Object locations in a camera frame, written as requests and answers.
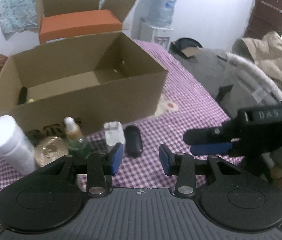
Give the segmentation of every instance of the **gray ribbed surface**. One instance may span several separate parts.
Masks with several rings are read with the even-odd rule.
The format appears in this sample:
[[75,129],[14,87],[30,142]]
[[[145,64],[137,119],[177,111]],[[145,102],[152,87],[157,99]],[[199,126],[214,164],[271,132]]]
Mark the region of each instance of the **gray ribbed surface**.
[[56,231],[32,236],[4,231],[0,240],[282,240],[277,229],[239,234],[219,228],[193,201],[175,198],[166,188],[137,191],[115,188],[106,198],[90,200],[76,220]]

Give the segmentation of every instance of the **checkered tablecloth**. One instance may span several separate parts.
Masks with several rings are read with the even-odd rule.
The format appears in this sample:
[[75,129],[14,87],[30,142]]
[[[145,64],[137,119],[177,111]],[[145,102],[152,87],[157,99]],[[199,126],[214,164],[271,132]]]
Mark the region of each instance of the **checkered tablecloth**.
[[[113,178],[113,185],[132,188],[174,187],[176,178],[167,177],[161,167],[158,158],[159,145],[165,143],[172,152],[189,153],[189,146],[182,140],[186,130],[219,126],[228,117],[202,85],[166,50],[154,43],[137,43],[169,71],[163,94],[167,100],[179,106],[179,111],[136,122],[141,132],[144,152],[140,158],[123,159],[117,175]],[[89,138],[93,148],[105,151],[103,132],[90,135]],[[241,160],[225,159],[235,164]],[[20,178],[22,175],[0,157],[0,190]],[[83,188],[85,180],[86,176],[81,175],[79,184]],[[203,183],[204,176],[197,176],[197,186]]]

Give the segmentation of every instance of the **white dropper bulb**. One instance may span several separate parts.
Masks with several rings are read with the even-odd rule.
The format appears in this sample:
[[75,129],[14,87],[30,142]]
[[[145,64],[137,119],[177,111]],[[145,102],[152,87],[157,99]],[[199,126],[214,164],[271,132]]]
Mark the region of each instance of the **white dropper bulb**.
[[64,119],[64,123],[65,123],[65,129],[67,132],[76,132],[78,130],[77,125],[75,124],[75,121],[72,117],[66,117]]

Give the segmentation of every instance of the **orange box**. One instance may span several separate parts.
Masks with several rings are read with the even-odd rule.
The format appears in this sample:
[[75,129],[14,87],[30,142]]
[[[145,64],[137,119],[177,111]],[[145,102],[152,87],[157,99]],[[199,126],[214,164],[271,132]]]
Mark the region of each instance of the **orange box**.
[[136,0],[36,0],[40,43],[122,30]]

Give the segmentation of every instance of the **white charger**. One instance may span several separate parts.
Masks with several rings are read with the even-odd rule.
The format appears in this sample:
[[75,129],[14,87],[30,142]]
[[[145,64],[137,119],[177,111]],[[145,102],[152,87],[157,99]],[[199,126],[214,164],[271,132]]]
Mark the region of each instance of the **white charger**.
[[122,143],[123,149],[125,149],[125,137],[122,124],[120,122],[106,122],[103,127],[108,152],[112,150],[116,143]]

